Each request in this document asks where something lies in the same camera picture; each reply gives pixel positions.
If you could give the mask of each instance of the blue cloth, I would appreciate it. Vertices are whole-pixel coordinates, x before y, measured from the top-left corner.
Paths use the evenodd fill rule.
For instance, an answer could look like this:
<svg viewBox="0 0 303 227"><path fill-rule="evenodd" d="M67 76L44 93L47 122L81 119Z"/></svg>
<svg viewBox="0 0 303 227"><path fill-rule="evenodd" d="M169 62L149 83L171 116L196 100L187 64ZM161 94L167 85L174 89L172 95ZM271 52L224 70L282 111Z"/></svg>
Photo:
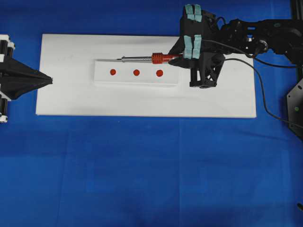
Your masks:
<svg viewBox="0 0 303 227"><path fill-rule="evenodd" d="M2 1L0 33L38 69L42 33L178 35L187 3ZM289 0L195 3L227 21L290 18ZM295 70L255 66L287 117ZM256 119L36 116L28 93L0 125L0 226L300 227L303 144L265 113L257 80L256 102Z"/></svg>

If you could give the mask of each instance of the black metal frame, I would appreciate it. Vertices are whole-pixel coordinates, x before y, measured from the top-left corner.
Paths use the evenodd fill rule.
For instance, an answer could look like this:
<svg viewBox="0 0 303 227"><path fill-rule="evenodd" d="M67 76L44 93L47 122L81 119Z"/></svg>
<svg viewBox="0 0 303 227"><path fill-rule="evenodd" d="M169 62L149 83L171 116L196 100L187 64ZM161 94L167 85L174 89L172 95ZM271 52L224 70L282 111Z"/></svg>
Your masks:
<svg viewBox="0 0 303 227"><path fill-rule="evenodd" d="M303 20L303 1L291 0L292 19ZM303 69L297 69L298 84L287 94L288 120L303 125ZM292 124L289 129L303 140L303 129Z"/></svg>
<svg viewBox="0 0 303 227"><path fill-rule="evenodd" d="M291 0L292 19L303 20L303 1ZM303 70L297 70L298 82L303 79Z"/></svg>

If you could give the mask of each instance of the white board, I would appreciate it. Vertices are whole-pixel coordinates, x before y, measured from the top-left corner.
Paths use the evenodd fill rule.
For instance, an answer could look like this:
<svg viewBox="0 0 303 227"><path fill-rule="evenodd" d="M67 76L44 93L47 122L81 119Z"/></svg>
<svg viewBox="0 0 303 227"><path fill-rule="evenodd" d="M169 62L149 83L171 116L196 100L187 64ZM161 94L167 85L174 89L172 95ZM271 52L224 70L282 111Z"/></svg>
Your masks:
<svg viewBox="0 0 303 227"><path fill-rule="evenodd" d="M112 67L129 76L136 68L142 78L149 72L141 81L134 76L134 81L120 77L104 83L104 75L95 74L95 67L100 67L96 59L168 53L176 40L167 36L43 35L40 70L53 78L53 84L38 91L36 114L256 117L254 72L240 62L227 61L218 86L209 89L189 87L190 71L167 64L112 62L105 70L108 73ZM253 63L239 54L228 57ZM164 85L168 86L150 80L157 79L155 70L163 70L161 78L167 77Z"/></svg>

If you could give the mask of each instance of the red soldering iron handle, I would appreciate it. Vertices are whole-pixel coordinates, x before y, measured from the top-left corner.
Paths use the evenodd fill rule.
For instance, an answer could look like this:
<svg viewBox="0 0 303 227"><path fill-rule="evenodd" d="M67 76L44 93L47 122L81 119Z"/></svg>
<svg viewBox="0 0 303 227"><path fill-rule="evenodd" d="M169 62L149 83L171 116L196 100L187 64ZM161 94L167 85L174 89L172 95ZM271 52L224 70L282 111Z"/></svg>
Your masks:
<svg viewBox="0 0 303 227"><path fill-rule="evenodd" d="M181 56L181 54L153 53L151 56L151 61L153 64L163 64Z"/></svg>

